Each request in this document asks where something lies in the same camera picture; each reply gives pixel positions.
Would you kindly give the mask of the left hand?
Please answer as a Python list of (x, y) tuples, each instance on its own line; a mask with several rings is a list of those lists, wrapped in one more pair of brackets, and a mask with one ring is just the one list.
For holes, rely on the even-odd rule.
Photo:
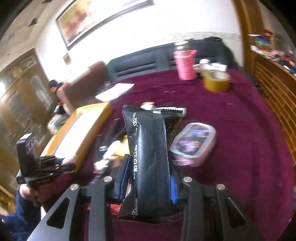
[(21, 184), (18, 190), (23, 199), (31, 200), (39, 206), (46, 201), (45, 190), (43, 187), (34, 189), (29, 187), (27, 184)]

